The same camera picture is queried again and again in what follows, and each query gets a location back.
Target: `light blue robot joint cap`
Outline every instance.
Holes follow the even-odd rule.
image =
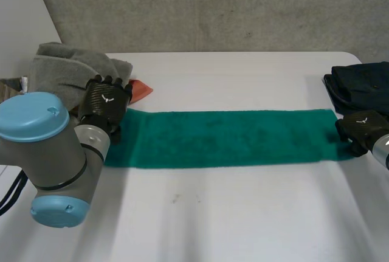
[[[0,137],[12,142],[48,139],[60,133],[68,123],[66,107],[50,93],[27,93],[0,104]]]
[[[35,198],[31,204],[32,218],[48,227],[75,227],[88,214],[90,205],[84,200],[60,195]]]

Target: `orange cloth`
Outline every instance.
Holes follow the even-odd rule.
[[[131,99],[130,104],[143,99],[153,91],[153,89],[140,80],[130,80],[129,83],[133,86],[133,98]]]

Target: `white logo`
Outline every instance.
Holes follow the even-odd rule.
[[[115,98],[112,98],[112,99],[107,99],[106,97],[104,97],[104,95],[102,94],[102,97],[103,97],[103,99],[105,100],[105,103],[108,103],[108,102],[110,102],[110,101],[113,101],[113,100],[115,100]]]
[[[367,121],[367,117],[366,117],[366,119],[363,120],[363,121],[357,121],[357,123],[366,123],[366,121]]]

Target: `black robotic glove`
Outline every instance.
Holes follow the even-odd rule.
[[[94,125],[104,130],[113,144],[120,142],[120,122],[124,117],[128,103],[133,97],[133,87],[122,86],[122,79],[112,82],[107,75],[102,81],[96,75],[86,84],[86,92],[78,107],[78,119],[81,125]]]
[[[355,157],[371,151],[378,139],[389,134],[389,122],[373,110],[346,115],[335,126],[342,141],[351,141],[350,153]]]

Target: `black cable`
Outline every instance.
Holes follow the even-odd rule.
[[[19,196],[20,196],[20,193],[22,192],[22,190],[23,190],[23,188],[24,188],[24,186],[26,186],[26,183],[27,183],[27,181],[29,180],[29,178],[26,176],[26,174],[23,172],[23,171],[21,171],[20,173],[19,173],[19,175],[16,177],[16,179],[15,179],[15,181],[13,182],[13,184],[12,184],[12,186],[15,184],[15,182],[17,183],[17,181],[19,181],[19,183],[18,183],[18,186],[17,186],[17,188],[16,188],[16,190],[15,190],[15,192],[14,192],[14,194],[13,194],[13,196],[11,197],[11,199],[9,200],[9,202],[8,203],[6,203],[6,205],[5,206],[3,206],[1,209],[0,209],[0,216],[2,216],[3,214],[5,214],[14,204],[15,204],[15,202],[18,200],[18,198],[19,198]]]
[[[5,194],[4,198],[0,201],[0,208],[5,204],[5,202],[8,200],[8,198],[11,196],[12,192],[14,191],[16,186],[19,184],[19,181],[21,180],[23,175],[24,175],[24,172],[23,172],[23,170],[21,170],[20,173],[17,175],[16,179],[13,181],[7,194]]]

